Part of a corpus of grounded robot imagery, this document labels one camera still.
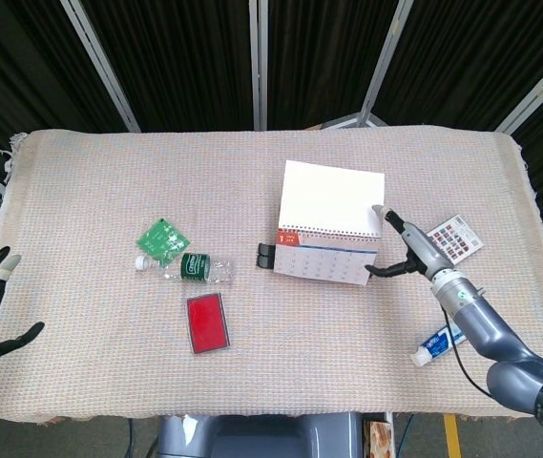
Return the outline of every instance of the bottle cap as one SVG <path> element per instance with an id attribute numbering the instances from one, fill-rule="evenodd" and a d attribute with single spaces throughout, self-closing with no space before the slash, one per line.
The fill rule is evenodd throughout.
<path id="1" fill-rule="evenodd" d="M 427 351 L 425 348 L 420 346 L 415 353 L 411 355 L 411 360 L 417 365 L 418 367 L 423 366 L 424 364 L 429 363 L 432 361 L 432 355 L 430 355 L 430 352 Z"/>
<path id="2" fill-rule="evenodd" d="M 150 267 L 150 260 L 146 255 L 139 255 L 136 258 L 136 271 L 140 272 Z"/>

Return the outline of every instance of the calendar page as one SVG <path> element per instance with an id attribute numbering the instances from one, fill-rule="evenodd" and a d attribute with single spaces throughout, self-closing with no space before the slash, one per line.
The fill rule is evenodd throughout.
<path id="1" fill-rule="evenodd" d="M 377 256 L 385 177 L 286 161 L 274 271 L 364 285 Z"/>
<path id="2" fill-rule="evenodd" d="M 304 279 L 365 285 L 369 277 L 365 265 L 375 262 L 376 256 L 377 251 L 276 245 L 274 270 Z"/>

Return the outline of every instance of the green bottle label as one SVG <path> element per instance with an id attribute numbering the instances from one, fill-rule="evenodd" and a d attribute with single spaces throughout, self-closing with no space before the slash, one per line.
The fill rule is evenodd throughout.
<path id="1" fill-rule="evenodd" d="M 210 257 L 208 255 L 196 255 L 185 253 L 182 256 L 180 276 L 184 280 L 205 281 L 205 273 L 210 268 Z"/>

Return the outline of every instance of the white paper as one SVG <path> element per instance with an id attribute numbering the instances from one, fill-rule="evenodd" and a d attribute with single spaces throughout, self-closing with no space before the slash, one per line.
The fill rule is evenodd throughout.
<path id="1" fill-rule="evenodd" d="M 276 245 L 273 270 L 304 279 L 365 285 L 369 277 L 365 265 L 373 264 L 376 256 L 376 252 Z"/>
<path id="2" fill-rule="evenodd" d="M 384 189 L 384 174 L 287 160 L 280 228 L 380 237 Z"/>

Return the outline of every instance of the plastic water bottle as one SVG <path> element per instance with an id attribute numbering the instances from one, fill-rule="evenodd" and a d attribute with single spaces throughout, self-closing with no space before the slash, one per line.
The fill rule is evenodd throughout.
<path id="1" fill-rule="evenodd" d="M 136 258 L 136 271 L 156 270 L 171 281 L 206 281 L 208 283 L 228 283 L 233 279 L 233 268 L 228 260 L 216 260 L 209 255 L 185 253 L 180 262 L 164 262 L 150 256 Z"/>

